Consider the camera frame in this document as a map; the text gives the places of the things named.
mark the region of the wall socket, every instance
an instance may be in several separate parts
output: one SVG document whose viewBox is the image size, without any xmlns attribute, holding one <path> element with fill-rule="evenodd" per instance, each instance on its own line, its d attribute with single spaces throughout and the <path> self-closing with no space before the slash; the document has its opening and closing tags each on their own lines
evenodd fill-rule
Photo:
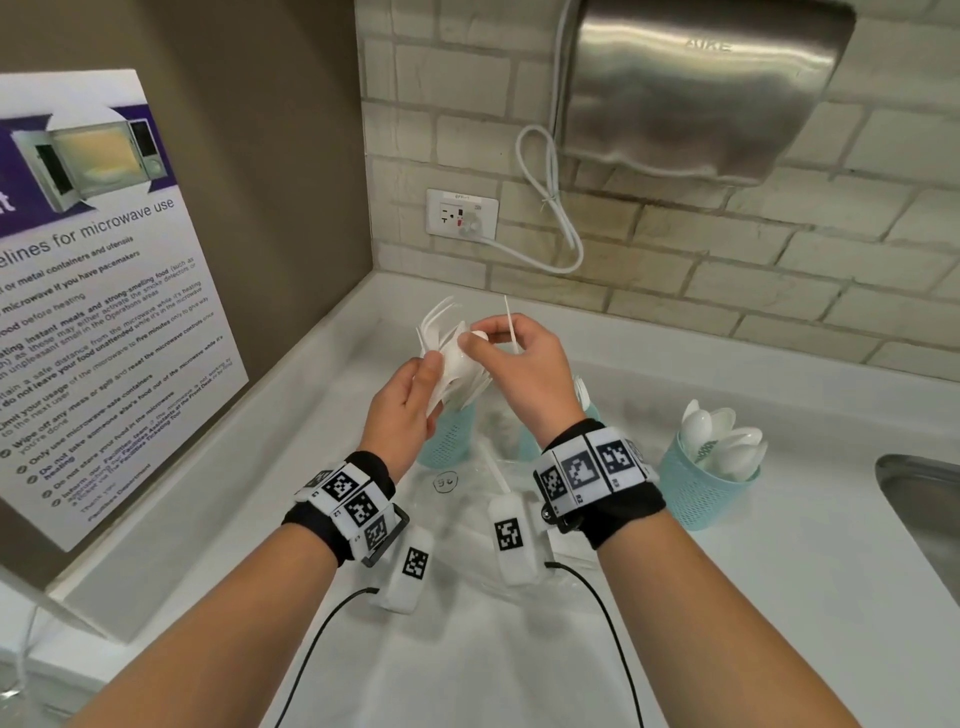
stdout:
<svg viewBox="0 0 960 728">
<path fill-rule="evenodd" d="M 474 197 L 441 189 L 426 191 L 426 231 L 430 235 L 494 240 L 499 212 L 500 203 L 491 197 Z"/>
</svg>

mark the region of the sink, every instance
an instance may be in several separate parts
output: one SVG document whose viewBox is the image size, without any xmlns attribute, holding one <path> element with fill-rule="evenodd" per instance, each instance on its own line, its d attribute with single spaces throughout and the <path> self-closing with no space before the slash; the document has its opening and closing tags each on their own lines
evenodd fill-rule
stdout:
<svg viewBox="0 0 960 728">
<path fill-rule="evenodd" d="M 960 466 L 884 455 L 876 481 L 930 566 L 960 604 Z"/>
</svg>

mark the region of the backsplash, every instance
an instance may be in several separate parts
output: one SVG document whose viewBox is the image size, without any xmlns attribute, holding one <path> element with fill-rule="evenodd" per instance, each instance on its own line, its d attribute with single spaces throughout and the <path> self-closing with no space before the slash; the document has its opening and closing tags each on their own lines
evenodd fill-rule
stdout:
<svg viewBox="0 0 960 728">
<path fill-rule="evenodd" d="M 572 261 L 514 160 L 545 123 L 562 0 L 356 0 L 379 268 L 960 381 L 960 0 L 858 0 L 827 99 L 758 187 L 562 159 L 583 267 L 430 237 L 427 187 Z M 528 165 L 541 174 L 531 145 Z"/>
</svg>

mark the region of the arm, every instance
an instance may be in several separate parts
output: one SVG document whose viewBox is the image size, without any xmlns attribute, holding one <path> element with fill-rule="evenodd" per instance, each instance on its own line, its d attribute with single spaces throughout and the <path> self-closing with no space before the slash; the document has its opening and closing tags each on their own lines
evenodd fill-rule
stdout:
<svg viewBox="0 0 960 728">
<path fill-rule="evenodd" d="M 553 333 L 515 315 L 524 352 L 512 355 L 493 345 L 510 341 L 506 316 L 473 327 L 485 331 L 491 342 L 464 335 L 461 348 L 487 368 L 541 447 L 565 437 L 584 419 L 564 349 Z M 649 503 L 639 502 L 638 491 L 600 501 L 618 499 L 614 511 L 622 521 L 612 522 L 609 511 L 602 522 L 590 523 L 588 506 L 582 528 L 598 549 L 613 598 L 670 725 L 856 728 L 819 675 L 673 517 L 665 510 L 648 516 Z M 655 489 L 654 495 L 662 508 Z"/>
<path fill-rule="evenodd" d="M 373 398 L 360 449 L 377 455 L 394 481 L 433 434 L 439 409 L 429 418 L 425 410 L 442 361 L 436 352 L 410 360 Z M 337 566 L 327 543 L 284 524 L 100 691 L 70 728 L 255 728 Z"/>
</svg>

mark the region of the utensil holder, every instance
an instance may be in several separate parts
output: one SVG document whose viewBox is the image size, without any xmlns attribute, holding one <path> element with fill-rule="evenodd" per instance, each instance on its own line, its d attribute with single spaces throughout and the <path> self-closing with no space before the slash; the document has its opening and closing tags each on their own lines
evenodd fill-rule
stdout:
<svg viewBox="0 0 960 728">
<path fill-rule="evenodd" d="M 680 433 L 660 461 L 660 492 L 673 517 L 688 531 L 706 528 L 760 475 L 760 468 L 743 483 L 707 473 L 687 457 Z"/>
<path fill-rule="evenodd" d="M 467 459 L 476 419 L 476 403 L 461 410 L 445 411 L 437 418 L 433 437 L 420 448 L 417 462 L 425 468 L 446 470 Z"/>
<path fill-rule="evenodd" d="M 594 420 L 600 420 L 600 412 L 597 410 L 596 404 L 591 403 L 585 415 Z M 521 425 L 520 436 L 516 444 L 516 459 L 521 463 L 532 463 L 540 457 L 542 453 L 543 450 L 541 450 L 540 445 L 537 444 L 537 438 L 534 437 L 534 433 L 524 425 Z"/>
</svg>

